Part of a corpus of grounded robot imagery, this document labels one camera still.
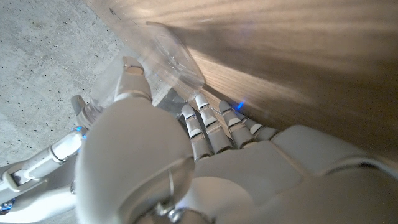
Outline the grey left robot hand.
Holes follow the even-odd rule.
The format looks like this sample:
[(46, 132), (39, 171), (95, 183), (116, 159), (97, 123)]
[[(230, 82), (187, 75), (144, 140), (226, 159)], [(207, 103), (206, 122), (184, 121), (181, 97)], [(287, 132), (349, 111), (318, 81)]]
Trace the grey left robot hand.
[(312, 128), (272, 133), (204, 96), (182, 127), (124, 57), (76, 164), (82, 223), (396, 223), (397, 166)]

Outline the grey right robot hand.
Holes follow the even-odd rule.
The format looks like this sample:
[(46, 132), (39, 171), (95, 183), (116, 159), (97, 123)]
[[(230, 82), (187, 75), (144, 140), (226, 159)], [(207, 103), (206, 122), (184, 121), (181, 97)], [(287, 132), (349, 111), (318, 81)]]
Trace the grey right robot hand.
[(75, 208), (75, 162), (86, 132), (77, 126), (36, 155), (1, 167), (1, 223), (35, 223)]

